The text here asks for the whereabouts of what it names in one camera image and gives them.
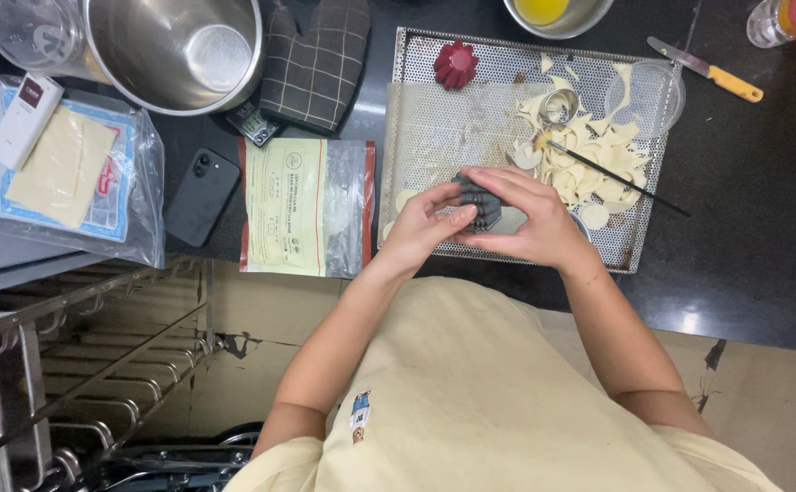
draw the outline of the clear plastic container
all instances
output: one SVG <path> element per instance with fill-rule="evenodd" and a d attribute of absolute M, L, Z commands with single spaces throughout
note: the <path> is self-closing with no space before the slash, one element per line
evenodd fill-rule
<path fill-rule="evenodd" d="M 76 0 L 0 0 L 0 54 L 31 73 L 109 83 L 88 49 Z"/>
<path fill-rule="evenodd" d="M 683 112 L 687 89 L 674 69 L 662 61 L 639 61 L 629 65 L 629 87 L 617 74 L 604 96 L 605 114 L 613 114 L 611 122 L 638 126 L 635 140 L 656 138 L 671 128 Z M 624 106 L 623 98 L 628 96 Z"/>
<path fill-rule="evenodd" d="M 796 0 L 763 0 L 747 19 L 747 38 L 760 48 L 796 39 Z"/>

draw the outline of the hand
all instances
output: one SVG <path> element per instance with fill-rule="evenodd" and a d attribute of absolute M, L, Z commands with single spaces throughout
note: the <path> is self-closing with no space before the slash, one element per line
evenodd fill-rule
<path fill-rule="evenodd" d="M 515 234 L 461 233 L 456 239 L 462 244 L 552 266 L 563 275 L 601 263 L 553 186 L 514 167 L 468 167 L 462 173 L 528 216 Z"/>
<path fill-rule="evenodd" d="M 477 207 L 466 205 L 449 214 L 444 207 L 458 207 L 458 183 L 442 183 L 407 200 L 375 259 L 388 261 L 402 275 L 413 277 L 436 246 L 464 229 L 477 217 Z"/>

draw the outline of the stainless steel bowl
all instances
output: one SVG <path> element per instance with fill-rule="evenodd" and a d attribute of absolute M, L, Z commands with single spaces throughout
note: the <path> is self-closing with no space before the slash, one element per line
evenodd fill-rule
<path fill-rule="evenodd" d="M 504 1 L 513 20 L 526 31 L 545 39 L 568 39 L 583 34 L 602 20 L 614 0 L 568 0 L 565 13 L 546 26 L 529 23 L 517 12 L 513 0 Z"/>
<path fill-rule="evenodd" d="M 131 101 L 190 117 L 232 108 L 261 82 L 257 0 L 84 0 L 88 44 Z"/>

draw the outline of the perforated baking tray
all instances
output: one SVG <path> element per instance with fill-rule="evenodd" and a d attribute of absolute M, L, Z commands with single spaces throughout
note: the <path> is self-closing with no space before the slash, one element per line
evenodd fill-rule
<path fill-rule="evenodd" d="M 456 39 L 474 46 L 480 57 L 477 77 L 460 91 L 444 91 L 434 84 L 432 69 L 438 52 Z M 616 76 L 614 63 L 634 63 L 645 58 L 550 46 L 524 45 L 399 27 L 395 38 L 393 83 L 388 88 L 386 144 L 378 222 L 378 247 L 382 231 L 398 215 L 393 197 L 403 189 L 417 191 L 450 180 L 465 165 L 506 165 L 505 151 L 513 151 L 513 140 L 531 134 L 521 118 L 513 118 L 513 102 L 541 94 L 550 81 L 541 73 L 541 53 L 554 62 L 546 73 L 560 76 L 573 85 L 593 120 L 604 118 L 604 96 Z M 578 74 L 576 81 L 566 64 Z M 680 76 L 680 65 L 670 62 Z M 669 87 L 651 87 L 650 97 L 663 101 L 673 96 Z M 651 158 L 645 171 L 646 189 L 656 191 L 668 134 L 651 140 L 635 140 L 639 151 Z M 635 273 L 644 245 L 652 201 L 612 215 L 604 229 L 592 231 L 592 242 L 610 272 Z M 505 207 L 496 226 L 515 230 L 525 216 Z M 445 242 L 436 255 L 476 258 L 509 263 L 528 263 L 510 256 Z"/>

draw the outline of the person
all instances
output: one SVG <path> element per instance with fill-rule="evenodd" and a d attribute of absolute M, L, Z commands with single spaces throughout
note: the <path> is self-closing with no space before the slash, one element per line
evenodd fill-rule
<path fill-rule="evenodd" d="M 458 183 L 408 200 L 286 368 L 226 492 L 780 490 L 715 440 L 554 188 L 514 168 L 462 173 L 528 220 L 509 236 L 463 232 L 474 206 L 438 213 L 458 205 Z M 411 280 L 441 241 L 557 269 L 603 392 L 546 344 L 534 308 L 463 280 Z"/>

